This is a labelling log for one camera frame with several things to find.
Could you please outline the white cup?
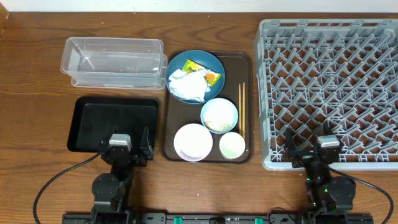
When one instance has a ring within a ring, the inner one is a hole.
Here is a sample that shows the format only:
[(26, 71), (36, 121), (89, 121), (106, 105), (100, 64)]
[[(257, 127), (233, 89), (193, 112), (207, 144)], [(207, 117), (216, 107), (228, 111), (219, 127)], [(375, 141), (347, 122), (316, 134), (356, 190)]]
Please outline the white cup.
[(234, 132), (225, 133), (219, 142), (222, 156), (226, 159), (236, 159), (245, 151), (246, 144), (244, 138)]

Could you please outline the white tissue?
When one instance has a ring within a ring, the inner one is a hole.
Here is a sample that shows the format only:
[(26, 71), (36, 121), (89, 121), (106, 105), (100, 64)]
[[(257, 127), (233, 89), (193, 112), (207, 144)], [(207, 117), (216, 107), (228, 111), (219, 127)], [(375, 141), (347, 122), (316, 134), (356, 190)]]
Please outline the white tissue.
[(188, 73), (181, 69), (174, 71), (169, 76), (169, 91), (180, 100), (205, 101), (205, 93), (210, 87), (205, 80), (206, 69)]

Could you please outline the yellow green snack wrapper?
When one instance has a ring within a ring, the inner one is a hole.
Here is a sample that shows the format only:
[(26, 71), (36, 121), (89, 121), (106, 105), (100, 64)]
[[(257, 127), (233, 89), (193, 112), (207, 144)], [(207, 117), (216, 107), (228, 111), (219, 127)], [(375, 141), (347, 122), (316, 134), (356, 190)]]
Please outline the yellow green snack wrapper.
[(220, 73), (216, 73), (210, 69), (207, 69), (206, 67), (190, 59), (186, 60), (182, 70), (187, 73), (200, 72), (201, 74), (204, 74), (204, 78), (209, 86), (214, 86), (215, 83), (221, 78)]

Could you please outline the rice food scraps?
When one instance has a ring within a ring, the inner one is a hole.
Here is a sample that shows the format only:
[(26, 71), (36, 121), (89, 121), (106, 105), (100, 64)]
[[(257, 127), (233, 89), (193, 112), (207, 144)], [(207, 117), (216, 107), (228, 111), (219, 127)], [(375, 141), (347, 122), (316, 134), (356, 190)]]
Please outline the rice food scraps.
[(215, 133), (224, 133), (231, 129), (234, 114), (227, 111), (208, 110), (204, 116), (205, 126)]

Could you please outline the light blue bowl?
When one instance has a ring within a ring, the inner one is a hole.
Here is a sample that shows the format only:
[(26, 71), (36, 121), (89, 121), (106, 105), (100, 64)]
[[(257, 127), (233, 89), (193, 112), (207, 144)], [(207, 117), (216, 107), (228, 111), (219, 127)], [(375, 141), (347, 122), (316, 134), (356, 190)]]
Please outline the light blue bowl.
[(214, 98), (203, 105), (200, 118), (210, 132), (224, 134), (236, 126), (238, 109), (227, 99)]

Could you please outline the dark blue plate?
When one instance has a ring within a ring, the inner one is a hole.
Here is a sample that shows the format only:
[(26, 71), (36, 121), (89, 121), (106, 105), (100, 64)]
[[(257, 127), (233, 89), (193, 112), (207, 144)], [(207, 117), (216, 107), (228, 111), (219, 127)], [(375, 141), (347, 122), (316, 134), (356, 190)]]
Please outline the dark blue plate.
[[(210, 90), (205, 93), (205, 101), (202, 103), (193, 100), (187, 100), (187, 101), (180, 100), (175, 96), (173, 96), (173, 94), (171, 94), (171, 92), (169, 91), (169, 76), (178, 69), (182, 70), (187, 59), (193, 60), (194, 62), (199, 63), (200, 65), (206, 67), (207, 69), (210, 69), (216, 73), (221, 74), (221, 78), (215, 83), (215, 85), (209, 86)], [(216, 96), (218, 96), (221, 93), (225, 82), (226, 82), (226, 72), (223, 64), (221, 63), (221, 60), (217, 56), (215, 56), (215, 54), (204, 50), (187, 50), (177, 54), (170, 61), (165, 74), (165, 85), (169, 93), (177, 100), (191, 105), (203, 104), (206, 103), (207, 101), (212, 100), (213, 98), (216, 98)]]

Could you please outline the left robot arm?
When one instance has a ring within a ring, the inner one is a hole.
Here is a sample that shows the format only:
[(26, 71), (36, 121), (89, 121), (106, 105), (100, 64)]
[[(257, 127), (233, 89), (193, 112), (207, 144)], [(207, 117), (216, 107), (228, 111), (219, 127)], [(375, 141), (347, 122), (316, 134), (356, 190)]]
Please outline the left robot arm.
[(111, 166), (111, 171), (93, 181), (91, 190), (95, 199), (89, 222), (140, 223), (140, 216), (127, 209), (127, 201), (134, 169), (145, 167), (148, 161), (154, 159), (149, 128), (144, 128), (137, 148), (133, 148), (130, 135), (112, 133), (100, 143), (98, 152), (102, 160)]

